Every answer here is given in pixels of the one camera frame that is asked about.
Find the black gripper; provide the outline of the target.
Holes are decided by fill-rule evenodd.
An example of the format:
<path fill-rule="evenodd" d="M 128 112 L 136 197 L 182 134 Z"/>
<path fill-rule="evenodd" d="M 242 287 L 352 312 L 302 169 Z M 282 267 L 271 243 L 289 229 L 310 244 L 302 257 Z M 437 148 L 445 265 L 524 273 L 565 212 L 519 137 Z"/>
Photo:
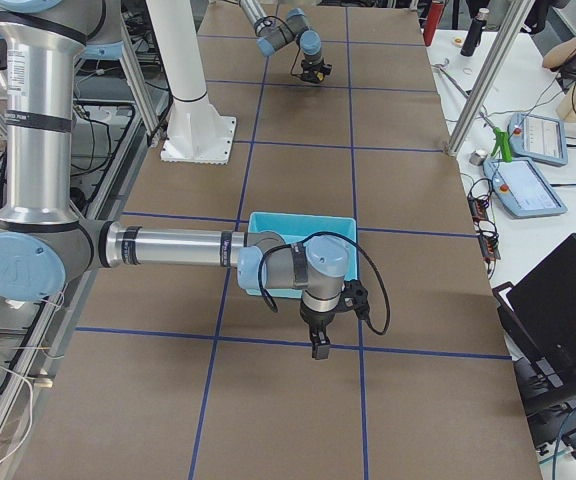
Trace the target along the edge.
<path fill-rule="evenodd" d="M 301 68 L 302 71 L 298 75 L 298 78 L 306 83 L 320 83 L 317 78 L 318 72 L 322 72 L 323 74 L 325 74 L 325 78 L 329 76 L 332 72 L 332 65 L 326 63 L 325 61 L 312 63 L 304 59 L 301 61 Z"/>
<path fill-rule="evenodd" d="M 312 332 L 312 358 L 326 360 L 330 353 L 330 340 L 325 332 L 327 326 L 334 320 L 334 310 L 320 312 L 311 309 L 304 302 L 300 303 L 300 316 Z"/>

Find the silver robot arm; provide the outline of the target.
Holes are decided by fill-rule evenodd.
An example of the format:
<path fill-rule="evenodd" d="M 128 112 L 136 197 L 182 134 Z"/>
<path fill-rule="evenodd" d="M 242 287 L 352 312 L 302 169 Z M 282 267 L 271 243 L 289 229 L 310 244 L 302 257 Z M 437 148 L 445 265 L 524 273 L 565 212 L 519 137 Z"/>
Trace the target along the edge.
<path fill-rule="evenodd" d="M 81 217 L 70 204 L 78 59 L 125 53 L 117 1 L 0 1 L 7 46 L 7 194 L 0 209 L 0 296 L 39 301 L 99 268 L 148 263 L 233 268 L 265 301 L 301 294 L 312 355 L 330 350 L 327 327 L 346 309 L 352 242 L 316 232 L 288 244 L 272 231 L 148 230 Z"/>
<path fill-rule="evenodd" d="M 332 66 L 324 59 L 321 38 L 303 10 L 294 8 L 282 19 L 267 15 L 258 1 L 237 1 L 237 5 L 252 25 L 257 46 L 264 57 L 271 57 L 295 43 L 298 52 L 303 54 L 302 71 L 291 73 L 292 76 L 305 83 L 321 84 L 331 74 Z"/>

